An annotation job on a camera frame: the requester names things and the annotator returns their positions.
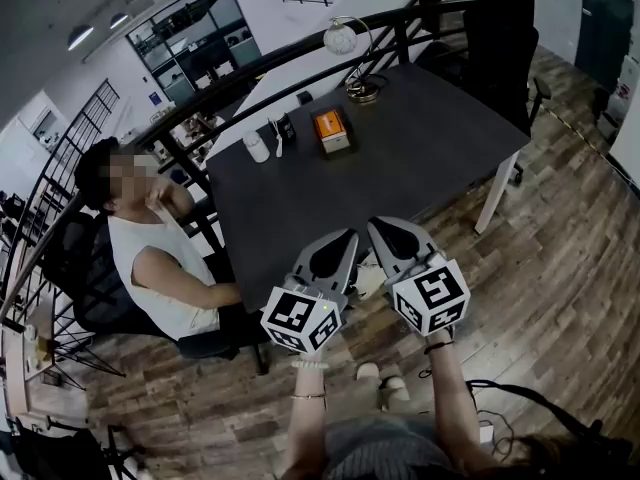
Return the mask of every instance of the table leg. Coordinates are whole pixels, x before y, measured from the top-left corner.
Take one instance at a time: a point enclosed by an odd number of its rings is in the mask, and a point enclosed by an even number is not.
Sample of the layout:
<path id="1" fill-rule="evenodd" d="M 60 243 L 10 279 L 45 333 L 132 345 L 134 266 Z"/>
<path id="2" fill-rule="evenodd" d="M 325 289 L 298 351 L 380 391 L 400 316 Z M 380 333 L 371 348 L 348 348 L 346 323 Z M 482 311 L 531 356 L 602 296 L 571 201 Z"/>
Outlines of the table leg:
<path id="1" fill-rule="evenodd" d="M 480 213 L 480 217 L 476 223 L 476 233 L 482 234 L 485 229 L 487 229 L 487 226 L 491 221 L 491 217 L 493 217 L 493 214 L 498 207 L 500 197 L 502 197 L 502 193 L 507 186 L 513 166 L 516 164 L 518 153 L 519 151 L 515 152 L 498 167 L 498 172 L 496 173 L 496 177 L 493 179 L 493 184 L 491 185 L 491 190 L 489 190 L 489 195 L 487 196 L 487 200 L 482 208 L 482 213 Z"/>

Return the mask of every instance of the gray shirt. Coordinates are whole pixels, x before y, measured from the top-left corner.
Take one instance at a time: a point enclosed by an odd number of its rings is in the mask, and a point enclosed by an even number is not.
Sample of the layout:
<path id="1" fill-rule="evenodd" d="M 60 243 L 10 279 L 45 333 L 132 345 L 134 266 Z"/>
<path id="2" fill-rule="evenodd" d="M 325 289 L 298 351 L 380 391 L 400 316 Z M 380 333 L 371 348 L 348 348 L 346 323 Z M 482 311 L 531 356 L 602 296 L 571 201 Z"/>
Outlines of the gray shirt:
<path id="1" fill-rule="evenodd" d="M 331 425 L 327 454 L 324 478 L 329 480 L 367 476 L 417 480 L 415 468 L 428 466 L 454 474 L 448 457 L 435 443 L 435 429 L 428 416 L 382 414 Z"/>

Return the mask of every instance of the beaded bracelet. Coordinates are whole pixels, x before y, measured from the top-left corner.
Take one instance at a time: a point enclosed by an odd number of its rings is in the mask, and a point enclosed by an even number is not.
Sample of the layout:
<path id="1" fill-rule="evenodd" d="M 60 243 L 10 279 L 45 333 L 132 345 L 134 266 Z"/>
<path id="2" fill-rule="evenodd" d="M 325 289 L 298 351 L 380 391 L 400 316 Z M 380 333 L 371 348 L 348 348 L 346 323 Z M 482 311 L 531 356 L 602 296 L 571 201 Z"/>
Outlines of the beaded bracelet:
<path id="1" fill-rule="evenodd" d="M 329 368 L 329 363 L 320 363 L 317 361 L 305 361 L 304 359 L 299 359 L 296 361 L 292 361 L 291 366 L 294 368 L 310 368 L 312 370 L 326 370 Z"/>
<path id="2" fill-rule="evenodd" d="M 314 398 L 324 398 L 326 393 L 320 393 L 319 395 L 291 395 L 294 400 L 313 400 Z"/>

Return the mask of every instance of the white cube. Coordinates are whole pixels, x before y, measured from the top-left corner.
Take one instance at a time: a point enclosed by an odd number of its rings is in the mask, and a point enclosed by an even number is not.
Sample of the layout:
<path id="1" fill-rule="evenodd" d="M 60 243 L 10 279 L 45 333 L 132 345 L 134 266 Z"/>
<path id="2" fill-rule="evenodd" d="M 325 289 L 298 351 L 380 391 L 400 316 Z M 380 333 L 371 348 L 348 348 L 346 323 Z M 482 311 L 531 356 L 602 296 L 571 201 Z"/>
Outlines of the white cube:
<path id="1" fill-rule="evenodd" d="M 393 285 L 395 310 L 423 336 L 462 319 L 470 298 L 455 260 Z"/>
<path id="2" fill-rule="evenodd" d="M 279 287 L 271 292 L 260 322 L 274 343 L 307 354 L 320 350 L 342 325 L 335 302 Z"/>

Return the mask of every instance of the white tank top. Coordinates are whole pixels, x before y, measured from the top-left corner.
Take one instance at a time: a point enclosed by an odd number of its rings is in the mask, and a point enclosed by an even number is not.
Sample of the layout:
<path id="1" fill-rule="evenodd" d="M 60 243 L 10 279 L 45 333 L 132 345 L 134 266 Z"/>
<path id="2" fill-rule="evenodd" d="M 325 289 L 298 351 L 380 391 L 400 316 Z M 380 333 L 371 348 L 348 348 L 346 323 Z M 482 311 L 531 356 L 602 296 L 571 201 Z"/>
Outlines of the white tank top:
<path id="1" fill-rule="evenodd" d="M 138 224 L 110 216 L 109 234 L 113 261 L 133 301 L 174 340 L 220 328 L 217 309 L 201 309 L 131 282 L 133 261 L 145 247 L 173 256 L 180 266 L 207 286 L 215 284 L 202 256 L 165 208 L 151 209 L 162 224 Z"/>

